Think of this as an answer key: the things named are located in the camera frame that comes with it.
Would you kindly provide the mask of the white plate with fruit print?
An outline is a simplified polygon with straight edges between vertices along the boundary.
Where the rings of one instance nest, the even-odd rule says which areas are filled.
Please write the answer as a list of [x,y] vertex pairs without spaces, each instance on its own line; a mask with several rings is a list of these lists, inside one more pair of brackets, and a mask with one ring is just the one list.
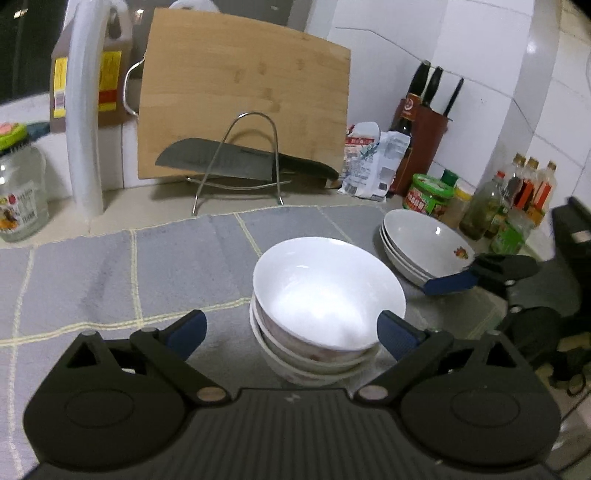
[[384,228],[394,247],[434,278],[457,274],[476,257],[470,244],[456,231],[412,210],[391,210],[384,217]]

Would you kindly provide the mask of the white floral bowl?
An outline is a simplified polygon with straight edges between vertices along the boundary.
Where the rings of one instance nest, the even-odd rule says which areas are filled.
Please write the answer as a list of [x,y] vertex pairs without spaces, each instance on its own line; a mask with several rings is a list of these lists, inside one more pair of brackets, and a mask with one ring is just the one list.
[[259,306],[256,296],[250,300],[250,313],[263,336],[263,341],[283,362],[311,374],[339,375],[367,366],[377,356],[380,347],[373,346],[361,353],[335,351],[290,336],[277,327]]

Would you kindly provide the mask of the small white bowl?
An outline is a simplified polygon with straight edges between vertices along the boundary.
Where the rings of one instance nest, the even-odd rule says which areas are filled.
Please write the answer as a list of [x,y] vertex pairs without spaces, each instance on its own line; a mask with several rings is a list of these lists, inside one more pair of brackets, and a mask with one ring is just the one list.
[[252,310],[249,310],[249,324],[250,329],[252,329],[252,334],[256,338],[256,343],[259,345],[260,353],[262,353],[266,364],[270,366],[270,369],[272,369],[274,373],[283,378],[283,380],[287,380],[291,384],[304,387],[321,387],[331,385],[349,380],[350,378],[353,378],[353,376],[365,372],[370,367],[370,361],[365,361],[358,366],[353,367],[351,370],[339,374],[315,374],[295,368],[286,361],[281,360],[280,357],[274,354],[273,351],[270,350],[269,346],[266,345],[266,342],[263,339],[263,333],[260,330],[259,325],[257,325],[256,319],[254,319]]

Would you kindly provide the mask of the plain white bowl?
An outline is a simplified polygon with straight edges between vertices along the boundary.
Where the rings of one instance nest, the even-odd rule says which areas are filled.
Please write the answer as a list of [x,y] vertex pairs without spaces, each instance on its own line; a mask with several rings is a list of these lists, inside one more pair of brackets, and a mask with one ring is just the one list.
[[366,250],[332,238],[274,245],[256,262],[252,286],[276,326],[335,351],[373,347],[384,311],[406,316],[406,296],[392,270]]

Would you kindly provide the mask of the green plastic bottle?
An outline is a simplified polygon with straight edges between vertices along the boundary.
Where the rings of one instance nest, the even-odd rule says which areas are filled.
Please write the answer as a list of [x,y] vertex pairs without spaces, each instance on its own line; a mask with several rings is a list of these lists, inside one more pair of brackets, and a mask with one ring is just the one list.
[[526,212],[511,209],[490,244],[491,252],[500,255],[518,254],[534,228],[535,223]]

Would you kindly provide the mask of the black stove appliance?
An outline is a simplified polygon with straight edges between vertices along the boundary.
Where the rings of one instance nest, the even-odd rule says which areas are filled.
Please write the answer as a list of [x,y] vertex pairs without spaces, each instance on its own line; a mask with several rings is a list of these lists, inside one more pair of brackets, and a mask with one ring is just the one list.
[[571,196],[551,212],[555,246],[577,285],[581,313],[590,313],[590,210]]

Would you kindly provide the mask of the green lid sauce jar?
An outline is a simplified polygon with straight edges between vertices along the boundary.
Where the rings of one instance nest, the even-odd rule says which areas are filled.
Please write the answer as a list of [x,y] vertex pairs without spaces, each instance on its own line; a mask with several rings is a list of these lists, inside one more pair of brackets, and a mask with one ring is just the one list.
[[453,196],[454,188],[442,180],[425,174],[414,174],[403,207],[440,219]]

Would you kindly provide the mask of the grey checked table mat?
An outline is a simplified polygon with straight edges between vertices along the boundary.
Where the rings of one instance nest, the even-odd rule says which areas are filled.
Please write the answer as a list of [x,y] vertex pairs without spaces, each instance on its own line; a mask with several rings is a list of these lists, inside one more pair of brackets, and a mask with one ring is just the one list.
[[204,311],[190,364],[229,391],[276,388],[249,327],[252,271],[281,241],[320,236],[381,254],[377,206],[274,207],[1,253],[1,475],[36,462],[22,429],[29,399],[78,333],[125,338]]

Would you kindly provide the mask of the brown knife block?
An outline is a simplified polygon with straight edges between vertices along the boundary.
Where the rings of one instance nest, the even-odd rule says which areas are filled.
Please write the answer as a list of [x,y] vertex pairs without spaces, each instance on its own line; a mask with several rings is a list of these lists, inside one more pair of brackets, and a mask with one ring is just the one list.
[[389,194],[405,196],[411,186],[413,176],[426,174],[435,158],[449,119],[429,107],[419,105],[412,126],[410,150],[398,166]]

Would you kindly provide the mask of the white plastic food bag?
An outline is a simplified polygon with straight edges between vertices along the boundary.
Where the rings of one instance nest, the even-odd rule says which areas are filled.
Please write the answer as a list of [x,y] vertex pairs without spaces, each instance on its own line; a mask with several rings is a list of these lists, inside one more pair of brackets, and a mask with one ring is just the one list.
[[412,137],[399,131],[382,132],[376,122],[349,126],[339,193],[383,201],[411,145]]

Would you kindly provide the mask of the glass jar green lid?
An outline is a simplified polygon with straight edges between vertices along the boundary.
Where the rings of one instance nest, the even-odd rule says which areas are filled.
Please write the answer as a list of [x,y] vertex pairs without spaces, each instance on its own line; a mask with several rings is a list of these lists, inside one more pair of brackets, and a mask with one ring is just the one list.
[[27,126],[1,124],[1,239],[16,243],[49,221],[45,185],[46,160]]

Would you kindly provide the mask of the cooking oil bottle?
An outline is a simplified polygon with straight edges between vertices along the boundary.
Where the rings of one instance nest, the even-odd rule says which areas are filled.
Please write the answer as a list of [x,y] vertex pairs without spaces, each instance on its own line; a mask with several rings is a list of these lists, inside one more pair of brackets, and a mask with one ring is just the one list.
[[[67,61],[70,50],[73,20],[62,30],[51,54],[50,77],[50,131],[64,133],[65,88]],[[98,127],[122,124],[127,113],[122,103],[124,74],[132,50],[132,22],[127,3],[113,1],[104,36],[98,84]]]

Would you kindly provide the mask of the bamboo cutting board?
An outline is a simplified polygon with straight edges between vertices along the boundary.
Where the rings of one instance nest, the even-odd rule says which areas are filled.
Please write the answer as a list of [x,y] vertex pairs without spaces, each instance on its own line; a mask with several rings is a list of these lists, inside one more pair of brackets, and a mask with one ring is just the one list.
[[143,65],[138,176],[180,176],[157,157],[188,138],[273,151],[338,177],[351,52],[287,27],[222,13],[157,8]]

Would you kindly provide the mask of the white paper roll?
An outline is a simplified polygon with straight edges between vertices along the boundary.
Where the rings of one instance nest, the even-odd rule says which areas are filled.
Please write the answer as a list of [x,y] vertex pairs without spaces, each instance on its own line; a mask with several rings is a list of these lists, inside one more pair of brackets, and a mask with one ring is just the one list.
[[87,221],[104,211],[98,148],[99,75],[108,1],[81,1],[72,32],[65,88],[65,125],[74,202]]

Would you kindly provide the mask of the black handled cleaver knife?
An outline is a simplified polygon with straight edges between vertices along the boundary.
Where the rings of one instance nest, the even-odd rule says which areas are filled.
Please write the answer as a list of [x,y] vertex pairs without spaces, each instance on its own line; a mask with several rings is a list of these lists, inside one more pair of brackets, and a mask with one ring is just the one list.
[[[169,145],[158,156],[155,164],[160,167],[204,173],[218,146],[217,141],[200,138],[182,139]],[[279,154],[279,162],[280,170],[329,180],[339,177],[335,169],[320,162],[281,153]],[[211,174],[222,177],[273,181],[276,176],[274,155],[273,152],[226,143],[222,146],[221,154],[214,162]]]

